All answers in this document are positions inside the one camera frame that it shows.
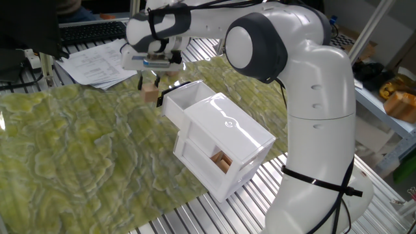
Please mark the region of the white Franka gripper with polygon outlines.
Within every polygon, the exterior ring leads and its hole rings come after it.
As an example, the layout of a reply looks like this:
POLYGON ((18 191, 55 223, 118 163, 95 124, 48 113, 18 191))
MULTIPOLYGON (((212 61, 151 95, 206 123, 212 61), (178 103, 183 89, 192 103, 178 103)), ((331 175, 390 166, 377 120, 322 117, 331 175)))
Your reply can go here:
MULTIPOLYGON (((139 53, 131 45, 125 45, 121 48, 122 60, 121 66, 125 70, 144 71, 151 70, 154 72, 175 72, 183 68, 183 57, 180 51, 173 53, 139 53)), ((161 76, 156 75, 154 85, 159 87, 161 76)), ((143 76, 140 75, 137 89, 142 90, 143 76)))

